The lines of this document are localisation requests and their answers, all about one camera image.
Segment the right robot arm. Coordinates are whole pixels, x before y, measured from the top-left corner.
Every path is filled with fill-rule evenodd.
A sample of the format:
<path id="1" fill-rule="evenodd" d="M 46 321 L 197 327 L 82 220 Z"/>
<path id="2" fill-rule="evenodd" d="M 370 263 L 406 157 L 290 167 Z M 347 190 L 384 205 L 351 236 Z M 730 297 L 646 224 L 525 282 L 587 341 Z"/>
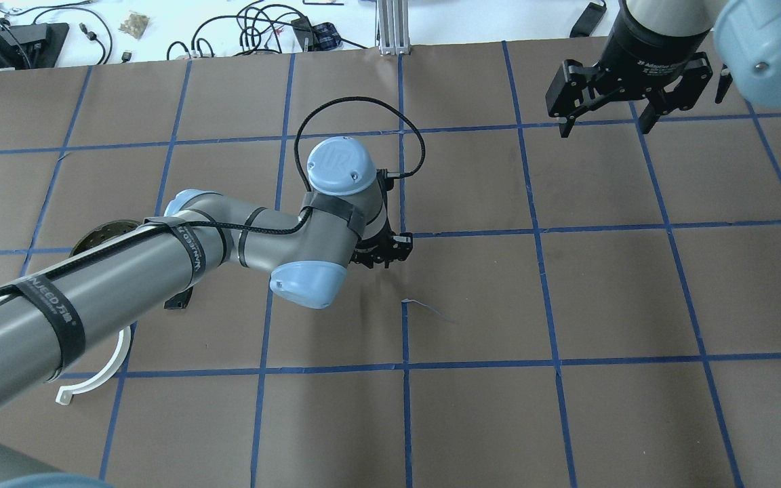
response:
<path id="1" fill-rule="evenodd" d="M 546 111 L 568 137 L 607 103 L 647 101 L 648 134 L 661 117 L 695 106 L 719 76 L 716 102 L 736 86 L 748 102 L 781 109 L 781 1 L 621 1 L 592 66 L 566 59 L 546 90 Z"/>

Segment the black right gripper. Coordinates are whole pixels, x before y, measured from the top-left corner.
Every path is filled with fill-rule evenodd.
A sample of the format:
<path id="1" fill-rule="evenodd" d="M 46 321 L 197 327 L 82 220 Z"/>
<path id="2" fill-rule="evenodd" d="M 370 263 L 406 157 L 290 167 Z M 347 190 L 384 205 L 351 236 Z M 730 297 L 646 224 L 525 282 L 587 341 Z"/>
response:
<path id="1" fill-rule="evenodd" d="M 638 119 L 643 135 L 661 117 L 693 108 L 713 77 L 708 56 L 698 50 L 706 35 L 667 36 L 619 14 L 598 61 L 564 60 L 546 90 L 546 111 L 557 118 L 561 138 L 583 114 L 607 103 L 647 100 Z"/>

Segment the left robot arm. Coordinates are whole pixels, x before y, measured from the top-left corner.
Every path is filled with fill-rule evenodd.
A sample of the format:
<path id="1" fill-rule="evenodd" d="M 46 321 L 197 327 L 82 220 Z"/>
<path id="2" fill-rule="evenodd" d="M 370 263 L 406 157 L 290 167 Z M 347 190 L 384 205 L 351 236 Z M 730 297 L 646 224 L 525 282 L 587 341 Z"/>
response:
<path id="1" fill-rule="evenodd" d="M 163 216 L 65 262 L 0 285 L 0 408 L 57 380 L 85 352 L 226 263 L 268 275 L 270 290 L 304 308 L 334 302 L 350 263 L 405 260 L 387 192 L 412 171 L 375 167 L 353 137 L 320 142 L 306 163 L 296 214 L 219 192 L 183 190 Z M 0 487 L 102 487 L 0 444 Z"/>

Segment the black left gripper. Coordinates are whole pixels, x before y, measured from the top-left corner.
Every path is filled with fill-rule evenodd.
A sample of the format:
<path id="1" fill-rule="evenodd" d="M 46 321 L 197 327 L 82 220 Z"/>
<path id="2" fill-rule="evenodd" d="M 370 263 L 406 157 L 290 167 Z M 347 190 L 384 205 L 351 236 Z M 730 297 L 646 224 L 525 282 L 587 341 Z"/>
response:
<path id="1" fill-rule="evenodd" d="M 369 220 L 365 232 L 367 237 L 357 241 L 351 254 L 350 263 L 372 269 L 378 264 L 388 268 L 393 262 L 405 262 L 414 247 L 412 232 L 397 234 L 388 219 L 388 192 L 394 189 L 398 173 L 386 169 L 377 171 L 377 185 L 381 197 L 381 207 L 374 218 Z"/>

